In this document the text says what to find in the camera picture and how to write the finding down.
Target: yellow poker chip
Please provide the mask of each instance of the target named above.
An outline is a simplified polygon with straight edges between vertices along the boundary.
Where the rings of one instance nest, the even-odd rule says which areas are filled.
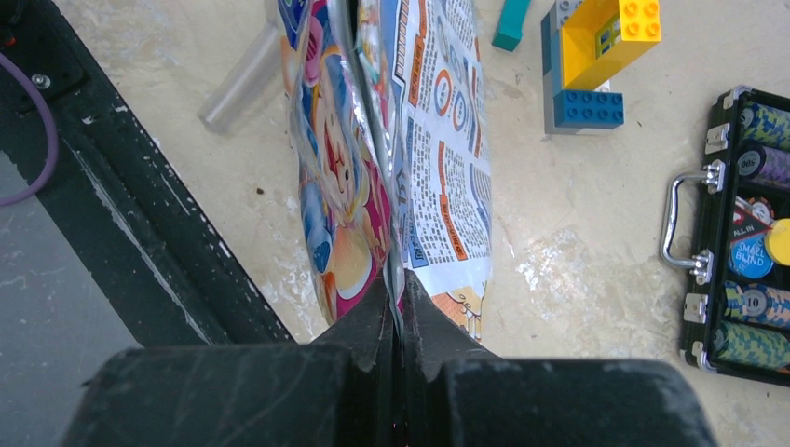
[[[765,238],[766,251],[776,264],[790,266],[790,219],[776,221]]]

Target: screw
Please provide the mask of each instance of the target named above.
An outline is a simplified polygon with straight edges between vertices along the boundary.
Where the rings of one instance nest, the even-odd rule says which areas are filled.
[[[33,81],[33,84],[39,90],[47,89],[52,84],[52,81],[49,79],[49,76],[45,74],[34,74],[33,76],[30,77],[30,80]]]

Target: gray lego brick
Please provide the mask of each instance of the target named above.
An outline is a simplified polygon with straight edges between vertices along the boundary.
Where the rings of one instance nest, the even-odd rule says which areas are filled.
[[[559,31],[570,16],[579,8],[581,0],[557,0],[552,4],[550,13],[552,19],[549,24],[552,26],[552,34]]]

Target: black metal frame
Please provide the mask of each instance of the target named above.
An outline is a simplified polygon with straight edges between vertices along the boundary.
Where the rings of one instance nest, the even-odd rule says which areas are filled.
[[[134,337],[143,345],[292,341],[57,7],[31,0],[13,30],[16,44],[0,51],[51,79],[43,94],[61,135],[56,174],[38,198]],[[45,156],[40,117],[6,73],[0,102],[10,105],[0,110],[3,151],[31,182]]]

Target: yellow lego brick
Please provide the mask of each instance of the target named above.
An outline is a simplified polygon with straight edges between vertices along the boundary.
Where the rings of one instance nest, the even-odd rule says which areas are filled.
[[[658,0],[620,0],[623,42],[661,41]]]
[[[586,0],[560,33],[563,88],[593,90],[661,41],[659,2]]]

